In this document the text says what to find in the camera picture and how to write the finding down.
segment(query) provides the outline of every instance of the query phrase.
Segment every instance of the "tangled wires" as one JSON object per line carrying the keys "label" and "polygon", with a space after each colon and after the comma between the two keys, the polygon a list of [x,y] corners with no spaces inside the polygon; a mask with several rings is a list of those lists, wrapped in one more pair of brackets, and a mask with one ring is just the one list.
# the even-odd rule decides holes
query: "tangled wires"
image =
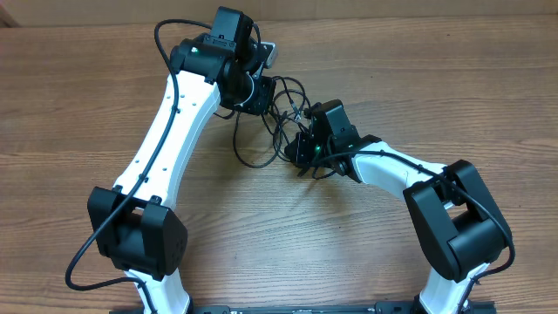
{"label": "tangled wires", "polygon": [[[283,146],[286,146],[290,143],[289,136],[285,131],[285,127],[287,126],[288,123],[296,124],[300,129],[300,131],[303,133],[309,133],[311,130],[311,127],[308,128],[302,122],[300,122],[301,112],[303,111],[304,107],[307,106],[310,109],[310,100],[306,95],[306,90],[304,89],[303,84],[299,80],[290,77],[274,76],[272,79],[274,82],[280,81],[282,83],[283,89],[274,96],[273,102],[268,112],[269,117],[271,117],[271,119],[275,123],[275,127],[272,127],[268,123],[264,114],[261,115],[263,125],[265,125],[266,130],[268,131],[269,135],[271,135],[271,144],[274,149],[274,153],[271,155],[271,157],[268,160],[264,161],[262,164],[249,163],[245,161],[238,152],[236,135],[238,134],[238,128],[239,128],[240,118],[242,113],[236,113],[235,111],[232,111],[230,114],[226,116],[221,116],[215,113],[217,117],[222,119],[232,119],[236,115],[235,130],[233,131],[233,150],[235,151],[235,156],[238,159],[238,161],[246,167],[251,167],[256,169],[263,168],[268,166],[271,162],[273,162],[277,158],[286,162],[290,162],[289,157],[282,150]],[[298,86],[298,89],[289,88],[287,86],[287,81],[296,84]],[[293,100],[291,96],[292,94],[297,94],[300,97],[302,97],[303,101],[300,106],[296,105],[296,102]],[[287,96],[292,108],[291,110],[286,110],[281,112],[281,110],[277,105],[277,100],[279,100],[279,98],[281,98],[283,95]]]}

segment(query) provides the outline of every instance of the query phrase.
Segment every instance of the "black power cord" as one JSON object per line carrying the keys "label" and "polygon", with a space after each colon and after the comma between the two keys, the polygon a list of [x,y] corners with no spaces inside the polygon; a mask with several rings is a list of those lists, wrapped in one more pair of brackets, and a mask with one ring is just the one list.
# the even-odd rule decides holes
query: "black power cord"
{"label": "black power cord", "polygon": [[226,116],[221,116],[218,113],[213,113],[214,116],[219,117],[221,119],[231,119],[235,116],[236,111],[231,110],[229,114],[227,114]]}
{"label": "black power cord", "polygon": [[471,293],[471,291],[473,290],[473,286],[476,283],[479,283],[479,279],[481,279],[482,277],[485,276],[489,276],[489,275],[493,275],[493,274],[497,274],[499,272],[502,272],[504,270],[507,270],[513,263],[514,263],[514,259],[515,259],[515,246],[514,246],[514,241],[512,241],[512,237],[506,232],[506,230],[502,227],[502,225],[496,220],[496,218],[494,218],[494,216],[484,207],[482,206],[482,204],[480,204],[477,200],[475,200],[474,198],[472,198],[471,195],[469,195],[467,192],[465,192],[462,188],[458,187],[455,183],[449,181],[448,179],[446,179],[444,176],[437,174],[431,170],[428,170],[424,167],[422,167],[422,165],[418,165],[410,160],[407,160],[405,157],[402,157],[398,154],[393,154],[393,153],[387,153],[384,151],[358,151],[358,152],[345,152],[345,153],[339,153],[339,154],[331,154],[327,157],[324,157],[320,160],[316,160],[312,163],[309,164],[309,167],[316,167],[316,169],[318,167],[320,167],[320,165],[323,165],[325,161],[329,161],[329,160],[334,160],[336,158],[339,157],[344,157],[344,156],[356,156],[358,154],[366,154],[366,155],[375,155],[375,156],[384,156],[384,157],[389,157],[392,158],[394,160],[397,160],[401,163],[406,164],[409,167],[413,167],[415,169],[417,169],[419,172],[424,173],[424,174],[428,174],[431,177],[435,178],[436,180],[439,180],[440,182],[444,183],[446,186],[448,186],[451,190],[457,192],[459,195],[461,195],[463,198],[465,198],[467,201],[471,202],[472,204],[474,204],[478,209],[480,209],[485,215],[488,216],[488,218],[494,223],[494,225],[496,225],[496,227],[500,230],[502,236],[504,237],[504,240],[506,242],[506,245],[509,247],[509,258],[507,259],[507,261],[505,263],[503,263],[501,266],[496,267],[492,270],[485,270],[475,276],[471,277],[471,280],[469,282],[469,284],[466,287],[465,293],[463,294],[463,296],[461,297],[459,304],[458,304],[458,313],[461,313],[462,311],[464,311],[465,309],[463,308],[465,301],[467,300],[467,298],[469,297],[469,294]]}
{"label": "black power cord", "polygon": [[78,291],[94,290],[94,289],[103,288],[103,287],[106,287],[106,286],[109,286],[109,285],[113,285],[113,284],[116,284],[116,283],[136,283],[144,291],[144,294],[145,294],[146,300],[147,300],[147,305],[149,306],[149,310],[152,313],[156,313],[157,310],[155,310],[155,307],[153,305],[153,300],[151,299],[151,295],[149,294],[149,290],[146,287],[146,283],[144,281],[142,281],[141,279],[137,278],[137,277],[121,277],[121,278],[116,278],[116,279],[104,281],[102,283],[94,283],[94,284],[89,284],[89,285],[78,285],[78,284],[75,284],[71,281],[71,273],[73,272],[74,268],[78,264],[79,259],[83,256],[83,254],[87,251],[87,249],[92,245],[92,243],[95,241],[95,239],[97,239],[99,234],[101,232],[103,232],[103,230],[106,228],[106,226],[108,226],[109,223],[111,223],[116,217],[118,217],[120,212],[126,207],[126,204],[133,198],[135,193],[138,191],[141,184],[145,180],[147,180],[147,174],[149,174],[149,170],[151,169],[152,165],[154,164],[155,160],[157,159],[157,156],[159,155],[159,152],[160,152],[161,148],[165,144],[165,140],[167,139],[167,136],[168,136],[168,133],[170,132],[171,126],[173,125],[174,116],[178,112],[178,101],[179,101],[178,80],[176,78],[176,73],[174,73],[174,71],[171,67],[170,60],[168,59],[168,56],[165,53],[165,50],[163,49],[162,44],[160,43],[160,38],[159,38],[159,29],[160,29],[161,26],[166,25],[166,24],[191,24],[191,25],[197,25],[197,26],[200,26],[200,27],[205,27],[207,29],[211,29],[211,26],[209,26],[208,24],[204,24],[204,23],[200,23],[200,22],[196,22],[196,21],[189,21],[189,20],[185,20],[185,19],[168,19],[168,20],[159,22],[155,26],[155,29],[154,29],[154,32],[153,32],[154,38],[155,38],[155,43],[157,44],[157,48],[159,49],[160,55],[163,57],[163,60],[165,60],[165,65],[167,65],[167,68],[168,68],[168,70],[170,72],[170,75],[171,75],[171,78],[173,80],[174,102],[173,102],[173,106],[171,107],[170,117],[168,118],[168,122],[167,122],[167,125],[165,126],[165,130],[163,131],[163,134],[161,135],[161,137],[159,139],[159,143],[157,144],[157,147],[153,150],[153,154],[149,158],[149,161],[147,162],[146,167],[144,168],[143,172],[139,175],[138,181],[134,184],[134,186],[132,187],[132,189],[130,190],[128,195],[118,205],[118,207],[116,207],[113,210],[113,212],[103,221],[103,223],[101,223],[101,225],[97,228],[97,230],[95,230],[91,234],[91,236],[89,236],[87,241],[85,241],[85,243],[81,246],[81,248],[78,250],[76,255],[72,258],[72,260],[71,260],[70,264],[68,265],[68,268],[66,269],[66,272],[65,272],[65,283],[66,283],[66,285],[69,288],[74,289],[74,290],[78,290]]}

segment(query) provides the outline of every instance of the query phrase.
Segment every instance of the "white arm segment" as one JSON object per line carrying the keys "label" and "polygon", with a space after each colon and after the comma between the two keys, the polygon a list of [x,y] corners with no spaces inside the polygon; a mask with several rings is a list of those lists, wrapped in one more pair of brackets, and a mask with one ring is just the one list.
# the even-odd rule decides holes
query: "white arm segment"
{"label": "white arm segment", "polygon": [[[389,145],[383,141],[372,143],[361,149],[361,151],[376,152],[382,150],[386,153],[397,154],[438,174],[441,173],[442,168],[446,166],[439,163],[424,162],[422,160],[412,158],[411,156],[402,154],[389,147]],[[427,181],[432,178],[428,174],[423,174],[415,168],[406,166],[400,161],[385,156],[364,154],[356,155],[352,159],[352,165],[357,172],[358,179],[360,181],[382,188],[397,196],[401,201],[405,201],[403,198],[404,189],[410,187],[415,182]]]}
{"label": "white arm segment", "polygon": [[[381,150],[384,150],[386,153],[398,154],[438,174],[442,173],[443,167],[446,166],[412,158],[411,156],[392,149],[383,141],[370,144],[361,149],[361,151],[377,152]],[[405,201],[403,190],[416,182],[427,181],[432,178],[428,174],[420,173],[417,169],[406,166],[400,161],[387,156],[358,154],[352,159],[352,165],[360,181],[380,187],[397,196],[401,201]],[[453,204],[448,202],[444,206],[446,209],[449,209]],[[466,286],[471,280],[470,278],[484,271],[487,267],[487,263],[481,264],[474,270],[471,270],[467,278],[459,283],[455,283],[453,280],[447,280],[438,274],[436,270],[431,269],[426,287],[420,291],[419,300],[421,304],[430,314],[456,313],[458,303],[465,293]]]}
{"label": "white arm segment", "polygon": [[[221,102],[217,84],[205,83],[201,75],[181,71],[176,78],[180,92],[178,103],[180,113],[174,116],[173,126],[147,175],[147,182],[144,182],[134,195],[145,201],[157,195],[162,199],[161,205],[172,210],[176,207],[180,180],[195,143],[200,137],[201,129],[217,111],[217,106]],[[159,143],[171,114],[173,98],[173,81],[169,75],[163,101],[146,138],[126,171],[114,182],[114,186],[122,187],[122,194],[126,195],[130,192]]]}
{"label": "white arm segment", "polygon": [[[178,104],[180,113],[176,113],[174,116],[174,122],[165,144],[147,175],[147,182],[144,182],[134,195],[145,201],[149,201],[151,196],[157,195],[162,199],[161,205],[172,210],[176,208],[180,180],[186,170],[186,164],[192,155],[195,143],[200,137],[201,130],[211,115],[217,111],[217,106],[221,102],[217,84],[205,83],[204,77],[190,72],[180,72],[176,78],[180,92]],[[163,97],[157,116],[138,153],[126,171],[114,183],[114,186],[122,187],[121,193],[124,195],[130,192],[138,180],[138,175],[143,172],[167,125],[174,98],[173,81],[170,76],[167,79],[167,89]],[[190,297],[182,288],[178,269],[171,276],[164,276],[160,282],[153,280],[150,275],[136,270],[125,271],[125,273],[127,276],[138,277],[146,282],[155,310],[159,314],[186,313]],[[143,290],[138,289],[138,292],[144,304],[144,313],[151,313]]]}

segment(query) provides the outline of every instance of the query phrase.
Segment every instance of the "wooden table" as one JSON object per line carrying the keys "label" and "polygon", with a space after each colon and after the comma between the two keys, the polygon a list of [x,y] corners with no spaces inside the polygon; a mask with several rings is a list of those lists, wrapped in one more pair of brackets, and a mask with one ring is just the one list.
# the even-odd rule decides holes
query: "wooden table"
{"label": "wooden table", "polygon": [[[474,163],[518,253],[472,299],[494,300],[501,312],[555,311],[557,16],[261,28],[280,50],[267,74],[302,80],[314,102],[341,99],[362,135],[423,160]],[[162,39],[170,50],[200,31],[171,25]],[[130,283],[76,292],[64,273],[92,232],[87,197],[130,162],[166,75],[153,25],[0,30],[1,312],[140,303]],[[180,186],[176,213],[190,235],[180,274],[197,304],[366,304],[421,290],[429,264],[401,201],[344,177],[296,178],[280,161],[248,169],[233,154],[233,126],[208,122]],[[241,119],[239,146],[250,161],[270,154],[260,119]],[[74,279],[120,275],[93,248]]]}

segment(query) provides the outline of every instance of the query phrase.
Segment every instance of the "white robotic arm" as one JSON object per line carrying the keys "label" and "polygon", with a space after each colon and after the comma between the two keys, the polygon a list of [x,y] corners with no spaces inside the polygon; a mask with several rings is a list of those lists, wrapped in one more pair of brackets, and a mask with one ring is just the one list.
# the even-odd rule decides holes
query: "white robotic arm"
{"label": "white robotic arm", "polygon": [[[175,21],[179,20],[164,21],[158,27]],[[183,20],[182,23],[197,24]],[[250,37],[252,27],[258,35],[257,42]],[[259,29],[249,17],[221,7],[210,34],[185,39],[174,47],[167,66],[172,73],[178,73],[178,107],[174,106],[176,91],[171,75],[157,116],[126,171],[115,181],[112,190],[93,189],[87,207],[95,231],[66,271],[69,287],[91,290],[134,281],[144,313],[193,314],[191,299],[182,288],[178,271],[187,244],[186,228],[174,214],[180,181],[201,130],[218,106],[254,115],[262,115],[270,109],[276,80],[262,76],[262,70],[271,67],[276,47],[272,43],[262,43],[259,37]],[[284,79],[279,78],[284,92],[289,95]],[[295,79],[286,79],[300,85]],[[298,167],[306,170],[331,167],[338,174],[378,186],[405,201],[423,252],[432,265],[426,287],[409,311],[458,312],[458,304],[468,296],[471,282],[484,274],[488,264],[508,244],[513,253],[511,238],[507,236],[511,231],[474,167],[463,160],[449,167],[423,162],[391,149],[376,137],[361,139],[349,123],[341,101],[310,107],[305,93],[301,95],[309,104],[304,115],[311,121],[310,128],[301,127],[298,140],[285,147],[284,155]],[[298,115],[290,96],[289,102]],[[274,119],[279,115],[276,109]],[[277,119],[276,122],[279,126],[283,123]],[[446,210],[465,202],[468,211],[450,220]],[[134,209],[143,212],[137,214]],[[114,266],[124,270],[127,277],[89,286],[71,282],[73,267],[94,240],[99,252],[110,257]],[[378,309],[381,312],[384,305],[374,306],[367,311]],[[260,312],[294,312],[291,310]],[[213,311],[216,309],[203,312],[234,314],[229,308],[219,309],[218,313]]]}
{"label": "white robotic arm", "polygon": [[[425,162],[402,154],[389,147],[387,143],[383,141],[372,143],[361,149],[361,151],[384,151],[386,153],[397,154],[437,174],[442,174],[444,167],[446,167],[444,164]],[[403,196],[403,191],[405,189],[410,188],[417,182],[428,181],[432,178],[428,174],[385,156],[357,154],[351,159],[351,162],[358,179],[362,183],[382,188],[398,197],[401,201],[405,201]],[[450,201],[444,203],[446,209],[452,206],[453,203]],[[488,263],[482,263],[471,270],[467,277],[458,283],[443,278],[435,269],[431,269],[426,287],[422,289],[419,294],[419,301],[424,310],[428,314],[457,313],[459,301],[466,293],[466,287],[471,281],[471,277],[484,271],[488,265]]]}

